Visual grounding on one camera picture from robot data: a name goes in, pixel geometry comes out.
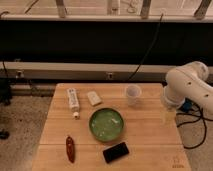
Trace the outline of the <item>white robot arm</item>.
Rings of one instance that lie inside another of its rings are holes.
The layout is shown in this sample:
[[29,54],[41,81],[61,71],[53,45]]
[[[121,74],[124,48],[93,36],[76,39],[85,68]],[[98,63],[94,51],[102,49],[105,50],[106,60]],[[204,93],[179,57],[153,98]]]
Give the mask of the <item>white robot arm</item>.
[[165,107],[162,115],[164,124],[175,120],[175,112],[185,99],[190,99],[213,114],[213,87],[206,83],[208,76],[208,67],[199,61],[174,67],[167,72],[167,85],[161,93],[161,103]]

